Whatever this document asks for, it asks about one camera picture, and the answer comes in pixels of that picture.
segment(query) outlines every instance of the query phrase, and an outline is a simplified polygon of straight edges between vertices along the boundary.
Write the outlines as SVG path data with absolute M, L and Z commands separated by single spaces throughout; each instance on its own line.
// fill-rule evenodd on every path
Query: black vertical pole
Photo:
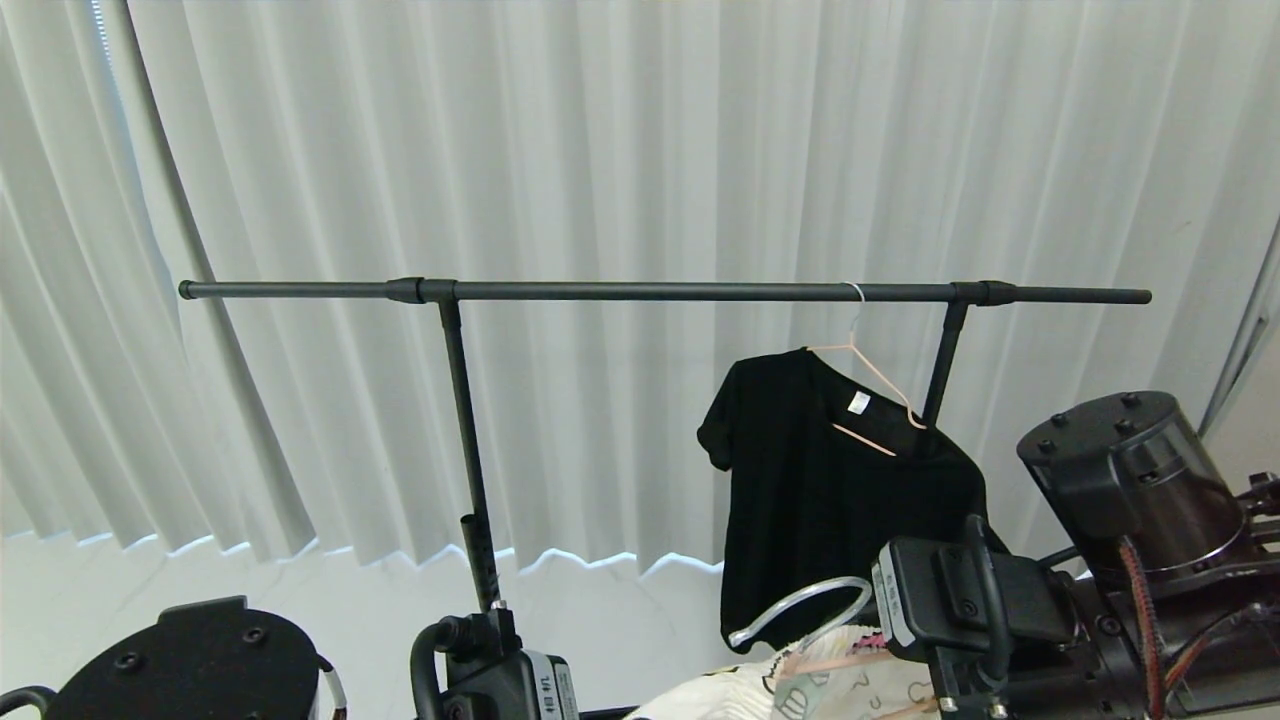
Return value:
M 458 429 L 462 433 L 462 459 L 466 462 L 467 487 L 471 489 L 471 515 L 462 518 L 462 538 L 467 546 L 467 564 L 476 587 L 480 611 L 486 612 L 500 600 L 498 591 L 498 562 L 493 555 L 493 533 L 489 528 L 489 502 L 484 495 L 484 475 L 480 471 L 480 439 L 476 436 L 475 407 L 471 405 L 471 384 L 467 382 L 467 359 L 462 351 L 462 314 L 457 300 L 440 300 L 440 325 L 444 327 L 444 347 L 449 355 L 449 377 L 453 380 L 453 402 L 458 410 Z
M 951 363 L 956 359 L 956 345 L 960 342 L 960 331 L 964 329 L 964 318 L 968 313 L 968 301 L 952 300 L 947 302 L 947 314 L 942 319 L 942 340 L 938 341 L 938 355 L 933 360 L 933 375 L 929 378 L 929 393 L 924 396 L 923 418 L 924 424 L 931 428 L 938 424 L 942 393 L 947 389 Z

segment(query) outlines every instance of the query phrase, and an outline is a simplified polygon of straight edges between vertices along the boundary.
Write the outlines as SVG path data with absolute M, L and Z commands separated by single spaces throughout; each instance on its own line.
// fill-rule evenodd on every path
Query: white patterned garment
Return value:
M 937 717 L 931 710 L 928 667 L 888 655 L 877 628 L 845 625 L 804 651 L 799 647 L 796 642 L 762 662 L 733 665 L 682 683 L 636 708 L 627 720 Z M 806 671 L 817 664 L 842 666 Z M 780 688 L 782 701 L 776 707 Z

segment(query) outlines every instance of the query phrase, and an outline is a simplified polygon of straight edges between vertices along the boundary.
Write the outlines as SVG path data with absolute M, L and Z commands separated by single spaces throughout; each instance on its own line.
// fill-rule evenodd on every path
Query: horizontal rod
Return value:
M 1091 287 L 1018 287 L 980 283 L 643 283 L 643 282 L 466 282 L 401 278 L 388 282 L 193 282 L 179 295 L 201 297 L 370 297 L 401 302 L 443 300 L 636 300 L 636 301 L 774 301 L 774 302 L 1091 302 L 1143 305 L 1151 291 Z

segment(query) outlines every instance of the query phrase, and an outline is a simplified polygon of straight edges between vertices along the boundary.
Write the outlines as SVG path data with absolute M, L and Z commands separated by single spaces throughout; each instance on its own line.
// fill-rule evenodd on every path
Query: hanger hook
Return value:
M 854 343 L 854 332 L 858 329 L 858 320 L 863 319 L 863 306 L 867 305 L 867 295 L 863 293 L 863 288 L 858 283 L 851 283 L 845 281 L 845 284 L 858 291 L 858 297 L 861 299 L 858 304 L 858 311 L 854 314 L 854 319 L 849 323 L 849 345 Z

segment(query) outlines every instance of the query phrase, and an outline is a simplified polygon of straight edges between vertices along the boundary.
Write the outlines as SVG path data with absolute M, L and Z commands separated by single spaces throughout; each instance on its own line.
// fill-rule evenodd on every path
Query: clothes hanger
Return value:
M 792 606 L 799 605 L 799 603 L 809 600 L 810 597 L 817 597 L 817 596 L 819 596 L 819 594 L 822 594 L 824 592 L 831 592 L 831 591 L 841 589 L 841 588 L 858 588 L 860 591 L 858 593 L 858 600 L 855 600 L 854 603 L 850 605 L 847 610 L 845 610 L 840 615 L 832 618 L 831 620 L 828 620 L 826 624 L 823 624 L 817 630 L 814 630 L 814 632 L 809 633 L 808 635 L 805 635 L 805 638 L 800 642 L 800 647 L 801 647 L 801 650 L 808 648 L 809 644 L 813 643 L 813 641 L 820 638 L 824 633 L 827 633 L 827 630 L 831 630 L 833 628 L 838 628 L 841 625 L 845 625 L 845 624 L 852 621 L 852 619 L 856 618 L 858 614 L 863 611 L 863 607 L 865 607 L 867 603 L 870 602 L 870 598 L 872 598 L 872 584 L 870 583 L 868 583 L 867 580 L 864 580 L 861 578 L 855 578 L 852 575 L 847 575 L 847 577 L 842 577 L 842 578 L 832 578 L 829 580 L 822 580 L 822 582 L 818 582 L 818 583 L 813 583 L 812 585 L 805 585 L 805 587 L 797 589 L 796 592 L 794 592 L 794 593 L 783 597 L 782 600 L 774 602 L 773 605 L 771 605 L 768 610 L 765 610 L 764 612 L 760 612 L 760 616 L 756 618 L 755 620 L 753 620 L 751 624 L 748 625 L 746 628 L 742 628 L 741 630 L 730 633 L 728 638 L 727 638 L 730 647 L 735 647 L 736 648 L 736 647 L 741 646 L 742 643 L 750 641 L 760 630 L 763 630 L 765 625 L 768 625 L 769 623 L 772 623 L 774 618 L 777 618 L 778 615 L 782 615 L 783 612 L 786 612 L 787 610 L 790 610 Z
M 819 347 L 805 347 L 805 350 L 809 350 L 809 351 L 814 351 L 814 350 L 852 350 L 854 355 L 856 355 L 858 359 L 863 361 L 863 365 L 867 365 L 867 368 L 872 373 L 876 373 L 876 377 L 879 378 L 882 383 L 884 383 L 886 386 L 888 386 L 888 388 L 893 391 L 893 395 L 896 395 L 899 397 L 899 400 L 902 401 L 902 405 L 906 406 L 906 421 L 910 423 L 913 428 L 916 428 L 916 429 L 920 429 L 920 430 L 928 429 L 924 424 L 922 424 L 922 423 L 919 423 L 919 421 L 915 420 L 915 415 L 914 415 L 914 413 L 911 413 L 911 401 L 906 397 L 906 393 L 904 393 L 902 391 L 897 389 L 897 386 L 893 384 L 892 380 L 890 380 L 888 378 L 886 378 L 884 373 L 881 373 L 879 368 L 877 368 L 874 363 L 872 363 L 865 355 L 863 355 L 861 350 L 858 350 L 858 345 L 854 342 L 854 333 L 856 332 L 856 328 L 858 328 L 858 320 L 860 320 L 861 316 L 863 316 L 863 304 L 867 302 L 867 296 L 863 295 L 863 288 L 858 287 L 858 283 L 846 282 L 845 284 L 847 284 L 847 286 L 852 287 L 854 290 L 856 290 L 858 291 L 858 297 L 861 299 L 861 302 L 859 302 L 859 305 L 858 305 L 858 314 L 854 315 L 854 320 L 851 323 L 849 323 L 849 343 L 847 345 L 824 345 L 824 346 L 819 346 Z M 845 433 L 846 436 L 849 436 L 849 437 L 851 437 L 851 438 L 854 438 L 854 439 L 856 439 L 856 441 L 859 441 L 859 442 L 861 442 L 861 443 L 864 443 L 864 445 L 867 445 L 867 446 L 869 446 L 869 447 L 872 447 L 874 450 L 878 450 L 878 451 L 883 452 L 884 455 L 888 455 L 890 457 L 897 457 L 897 454 L 893 452 L 892 450 L 890 450 L 890 448 L 887 448 L 887 447 L 884 447 L 884 446 L 882 446 L 882 445 L 879 445 L 879 443 L 877 443 L 874 441 L 867 439 L 863 436 L 855 433 L 854 430 L 850 430 L 849 428 L 846 428 L 844 425 L 840 425 L 837 423 L 832 423 L 831 427 L 836 428 L 837 430 Z

